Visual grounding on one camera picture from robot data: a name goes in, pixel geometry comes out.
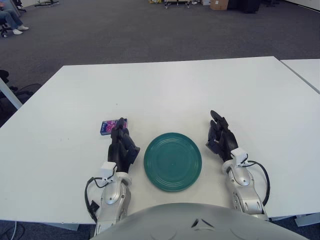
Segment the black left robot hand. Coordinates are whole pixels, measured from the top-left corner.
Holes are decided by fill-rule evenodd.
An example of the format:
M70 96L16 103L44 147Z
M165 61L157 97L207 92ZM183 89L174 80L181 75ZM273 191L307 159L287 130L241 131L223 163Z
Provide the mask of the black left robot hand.
M130 166L135 162L140 148L130 137L125 128L125 119L121 117L111 130L111 144L108 148L108 162L116 164L117 172L129 173Z

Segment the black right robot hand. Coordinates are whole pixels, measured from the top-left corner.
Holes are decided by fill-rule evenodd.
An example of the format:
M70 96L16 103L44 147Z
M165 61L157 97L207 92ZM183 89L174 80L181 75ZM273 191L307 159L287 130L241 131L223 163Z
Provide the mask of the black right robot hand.
M239 147L235 135L229 129L229 124L224 117L214 110L210 111L210 115L213 120L210 121L206 146L219 155L223 162L231 160L231 151Z

